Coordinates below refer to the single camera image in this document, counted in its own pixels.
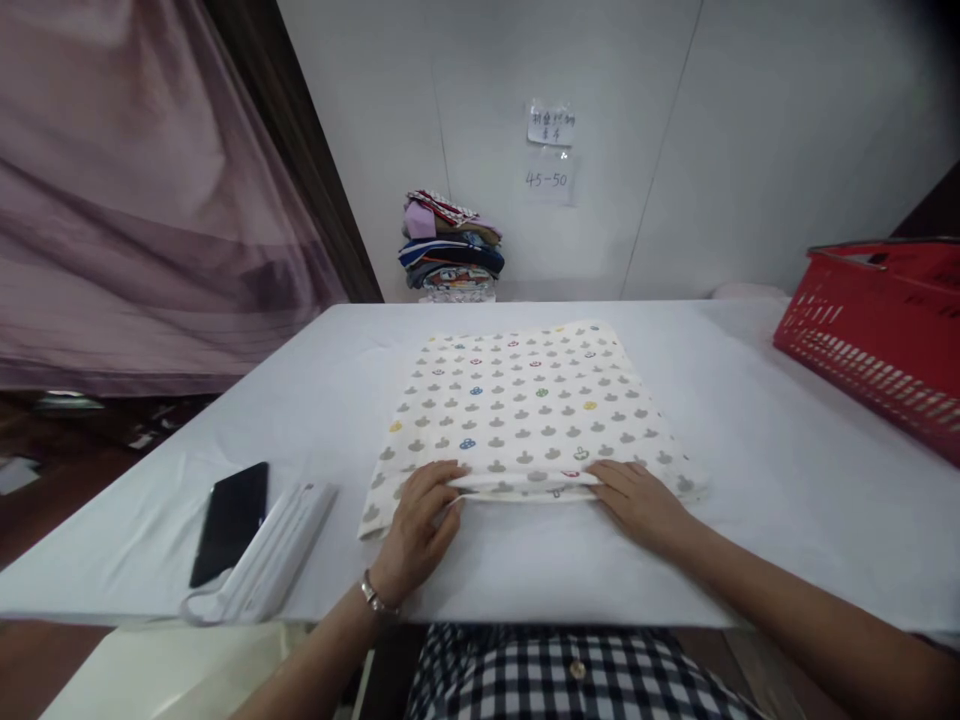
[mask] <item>stack of folded clothes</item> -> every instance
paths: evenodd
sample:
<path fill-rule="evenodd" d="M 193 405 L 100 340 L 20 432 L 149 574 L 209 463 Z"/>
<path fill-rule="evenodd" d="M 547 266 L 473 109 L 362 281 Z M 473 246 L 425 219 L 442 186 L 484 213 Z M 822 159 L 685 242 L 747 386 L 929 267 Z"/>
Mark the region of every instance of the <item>stack of folded clothes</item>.
<path fill-rule="evenodd" d="M 400 250 L 407 286 L 456 300 L 492 295 L 503 270 L 500 231 L 473 210 L 427 190 L 407 193 Z"/>

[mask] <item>right hand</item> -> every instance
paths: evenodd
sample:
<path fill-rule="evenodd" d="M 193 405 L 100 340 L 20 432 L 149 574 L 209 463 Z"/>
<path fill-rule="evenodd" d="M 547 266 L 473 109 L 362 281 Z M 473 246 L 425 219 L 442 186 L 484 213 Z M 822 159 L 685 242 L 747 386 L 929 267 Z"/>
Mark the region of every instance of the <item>right hand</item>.
<path fill-rule="evenodd" d="M 670 555 L 703 525 L 645 467 L 601 460 L 587 468 L 600 485 L 587 487 L 624 534 L 639 545 Z"/>

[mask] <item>shirt button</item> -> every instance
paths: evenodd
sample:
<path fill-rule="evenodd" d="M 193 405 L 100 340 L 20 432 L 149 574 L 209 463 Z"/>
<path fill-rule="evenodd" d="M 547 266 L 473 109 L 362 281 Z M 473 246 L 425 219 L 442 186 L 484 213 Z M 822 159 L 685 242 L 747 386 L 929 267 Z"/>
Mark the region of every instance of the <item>shirt button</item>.
<path fill-rule="evenodd" d="M 579 660 L 570 663 L 570 674 L 574 680 L 583 680 L 587 676 L 587 667 Z"/>

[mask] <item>patterned fabric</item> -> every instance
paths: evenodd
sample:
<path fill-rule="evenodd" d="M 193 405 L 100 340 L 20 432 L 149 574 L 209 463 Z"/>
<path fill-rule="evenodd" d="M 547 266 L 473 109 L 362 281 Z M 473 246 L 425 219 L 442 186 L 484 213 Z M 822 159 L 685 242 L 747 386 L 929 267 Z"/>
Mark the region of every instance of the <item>patterned fabric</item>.
<path fill-rule="evenodd" d="M 408 720 L 762 719 L 666 631 L 433 625 Z"/>
<path fill-rule="evenodd" d="M 434 460 L 471 469 L 451 483 L 470 502 L 592 501 L 584 485 L 596 479 L 583 471 L 604 458 L 649 467 L 684 502 L 709 487 L 604 322 L 438 333 L 411 369 L 385 428 L 361 539 L 385 533 L 403 483 Z"/>

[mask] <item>hand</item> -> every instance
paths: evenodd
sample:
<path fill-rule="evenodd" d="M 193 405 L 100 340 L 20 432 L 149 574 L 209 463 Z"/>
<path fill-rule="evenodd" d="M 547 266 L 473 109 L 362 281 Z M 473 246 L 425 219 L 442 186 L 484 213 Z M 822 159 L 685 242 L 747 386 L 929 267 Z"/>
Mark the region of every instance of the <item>hand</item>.
<path fill-rule="evenodd" d="M 457 467 L 456 460 L 442 460 L 418 468 L 407 479 L 393 525 L 370 568 L 370 584 L 388 607 L 400 607 L 443 559 L 460 529 L 462 503 L 450 508 L 439 527 L 433 520 L 444 506 L 460 497 L 460 492 L 446 483 L 468 472 Z"/>
<path fill-rule="evenodd" d="M 602 484 L 588 487 L 631 540 L 662 555 L 703 525 L 642 465 L 602 460 L 587 468 Z"/>

